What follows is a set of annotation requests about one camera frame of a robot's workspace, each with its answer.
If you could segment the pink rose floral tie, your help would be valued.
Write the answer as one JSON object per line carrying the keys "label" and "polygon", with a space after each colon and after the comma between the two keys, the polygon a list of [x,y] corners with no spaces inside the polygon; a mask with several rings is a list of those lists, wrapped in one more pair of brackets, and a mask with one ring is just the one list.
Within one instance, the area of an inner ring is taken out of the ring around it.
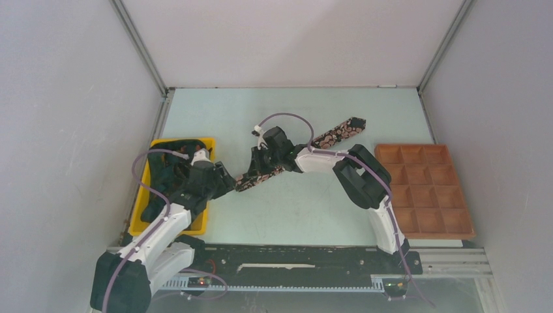
{"label": "pink rose floral tie", "polygon": [[[360,117],[350,117],[335,128],[315,137],[311,143],[313,148],[329,149],[343,140],[352,138],[364,131],[366,120]],[[282,166],[263,165],[261,151],[257,147],[252,148],[252,158],[246,173],[237,178],[235,190],[243,192],[260,183],[285,172]]]}

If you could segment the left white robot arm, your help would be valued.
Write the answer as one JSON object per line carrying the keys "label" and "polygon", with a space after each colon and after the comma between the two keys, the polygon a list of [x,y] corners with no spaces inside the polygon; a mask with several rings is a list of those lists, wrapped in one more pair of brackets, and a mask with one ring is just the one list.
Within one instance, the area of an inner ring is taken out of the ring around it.
{"label": "left white robot arm", "polygon": [[116,253],[97,260],[90,305],[101,312],[147,312],[154,294],[182,269],[199,271],[206,263],[195,239],[179,234],[206,209],[210,200],[232,191],[235,180],[221,162],[192,162],[184,187],[142,234]]}

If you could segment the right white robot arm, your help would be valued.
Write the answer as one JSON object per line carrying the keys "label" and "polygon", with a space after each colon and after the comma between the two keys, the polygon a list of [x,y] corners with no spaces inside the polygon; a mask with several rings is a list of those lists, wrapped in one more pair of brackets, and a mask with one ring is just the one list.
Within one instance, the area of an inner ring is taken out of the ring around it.
{"label": "right white robot arm", "polygon": [[336,176],[349,199],[368,210],[382,252],[379,263],[383,270],[395,273],[406,262],[403,253],[405,236],[400,231],[392,206],[391,176],[362,145],[347,151],[330,151],[297,145],[291,150],[253,147],[248,172],[259,176],[274,170],[296,173],[330,173]]}

